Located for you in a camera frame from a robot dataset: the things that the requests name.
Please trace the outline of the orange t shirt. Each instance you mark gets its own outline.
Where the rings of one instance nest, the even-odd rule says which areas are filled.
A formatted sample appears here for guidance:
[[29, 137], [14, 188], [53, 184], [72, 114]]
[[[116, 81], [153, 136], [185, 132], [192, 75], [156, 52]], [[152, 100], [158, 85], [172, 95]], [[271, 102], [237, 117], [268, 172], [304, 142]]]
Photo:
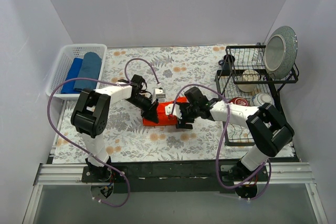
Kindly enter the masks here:
[[168, 116], [165, 113], [165, 107], [173, 104], [173, 101], [170, 102], [161, 102], [158, 105], [157, 113], [158, 113], [158, 123], [154, 123], [152, 121], [149, 121], [145, 118], [142, 119], [143, 126], [170, 126], [170, 125], [176, 125], [177, 124], [177, 117], [176, 116]]

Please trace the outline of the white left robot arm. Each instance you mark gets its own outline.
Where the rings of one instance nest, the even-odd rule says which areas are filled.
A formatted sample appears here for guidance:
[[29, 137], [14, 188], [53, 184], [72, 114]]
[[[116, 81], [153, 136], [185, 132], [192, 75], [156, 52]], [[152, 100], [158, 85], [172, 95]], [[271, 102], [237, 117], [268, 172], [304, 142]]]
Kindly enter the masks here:
[[142, 76], [135, 74], [130, 81], [119, 80], [112, 86], [81, 91], [71, 116], [71, 124], [81, 134], [86, 150], [90, 152], [86, 163], [91, 175], [100, 182], [111, 178], [110, 155], [106, 151], [103, 132], [108, 124], [110, 105], [126, 100], [141, 110], [141, 116], [150, 122], [158, 123], [158, 96], [162, 88], [154, 89], [149, 97], [145, 94], [147, 84]]

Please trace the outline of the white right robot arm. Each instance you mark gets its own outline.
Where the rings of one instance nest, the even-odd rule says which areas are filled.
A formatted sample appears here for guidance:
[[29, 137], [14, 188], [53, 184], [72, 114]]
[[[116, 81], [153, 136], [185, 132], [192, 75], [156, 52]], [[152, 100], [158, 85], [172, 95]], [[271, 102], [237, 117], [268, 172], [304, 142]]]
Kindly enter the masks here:
[[197, 86], [184, 93], [187, 101], [174, 100], [166, 115], [177, 117], [177, 127], [192, 129], [196, 118], [236, 124], [249, 130], [254, 145], [228, 173], [242, 181], [251, 180], [266, 161], [292, 141], [295, 134], [286, 118], [271, 103], [243, 106], [229, 103], [223, 95], [208, 99]]

